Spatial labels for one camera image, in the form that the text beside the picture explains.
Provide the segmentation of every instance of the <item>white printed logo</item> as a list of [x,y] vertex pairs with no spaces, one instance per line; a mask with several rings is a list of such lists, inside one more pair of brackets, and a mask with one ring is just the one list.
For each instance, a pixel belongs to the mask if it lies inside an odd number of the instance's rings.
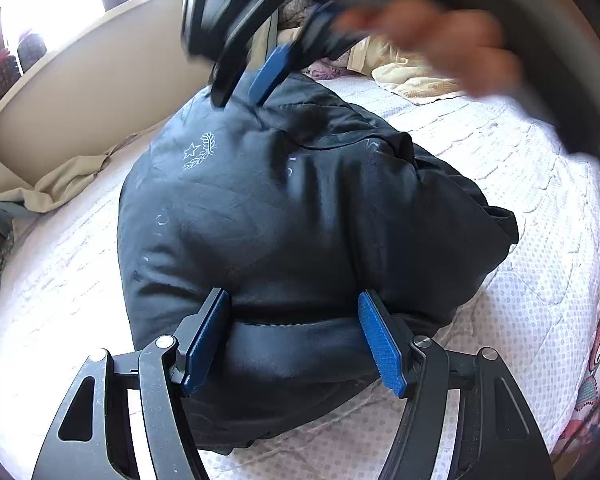
[[191,145],[184,151],[184,170],[190,170],[194,168],[200,162],[205,160],[209,155],[214,154],[214,148],[216,147],[216,136],[211,132],[200,137],[202,144],[196,144],[192,142]]

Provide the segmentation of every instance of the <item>polka dot fabric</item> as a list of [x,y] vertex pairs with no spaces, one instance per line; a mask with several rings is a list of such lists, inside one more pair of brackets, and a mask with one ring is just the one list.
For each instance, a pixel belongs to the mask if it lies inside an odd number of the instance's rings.
[[[498,349],[551,449],[571,417],[600,312],[597,162],[565,155],[550,127],[504,98],[416,107],[364,78],[323,84],[409,132],[474,179],[491,204],[515,212],[520,243],[436,339],[462,352]],[[90,351],[132,350],[116,257],[118,197],[158,129],[119,150],[66,206],[16,226],[0,290],[0,460],[16,480],[30,478],[58,405]],[[23,349],[55,359],[23,368]],[[34,387],[13,388],[5,370],[16,368],[20,381]],[[458,406],[458,393],[450,392],[434,480],[446,480]],[[376,383],[319,420],[229,456],[203,452],[202,459],[212,480],[376,480],[403,407]],[[130,412],[141,477],[150,480],[137,392],[130,393]]]

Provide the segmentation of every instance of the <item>window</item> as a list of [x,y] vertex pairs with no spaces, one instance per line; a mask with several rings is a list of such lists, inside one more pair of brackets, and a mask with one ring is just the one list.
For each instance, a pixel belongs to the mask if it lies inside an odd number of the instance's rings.
[[2,0],[2,31],[15,51],[23,32],[33,29],[53,50],[103,15],[102,0]]

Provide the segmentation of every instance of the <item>mattress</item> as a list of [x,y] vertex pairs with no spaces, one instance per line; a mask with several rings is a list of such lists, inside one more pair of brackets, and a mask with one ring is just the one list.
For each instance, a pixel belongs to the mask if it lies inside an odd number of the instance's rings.
[[[548,449],[568,423],[600,314],[600,167],[563,153],[550,126],[494,97],[415,107],[360,77],[324,82],[474,179],[515,212],[520,243],[454,322],[436,335],[455,351],[500,352]],[[16,480],[36,457],[67,388],[97,347],[132,350],[116,257],[118,197],[159,126],[117,150],[70,203],[19,223],[0,288],[0,460]],[[446,479],[458,417],[450,392],[434,479]],[[212,479],[375,479],[403,400],[376,383],[327,416],[229,456],[202,453]],[[130,393],[143,480],[153,478],[139,397]]]

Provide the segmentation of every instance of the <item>bottle on window sill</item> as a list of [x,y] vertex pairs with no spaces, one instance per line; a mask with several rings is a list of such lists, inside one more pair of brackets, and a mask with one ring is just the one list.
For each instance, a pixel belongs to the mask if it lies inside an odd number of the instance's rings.
[[46,54],[45,40],[31,29],[18,38],[18,58],[22,73],[26,73],[42,56]]
[[0,99],[20,79],[18,60],[8,48],[0,51]]

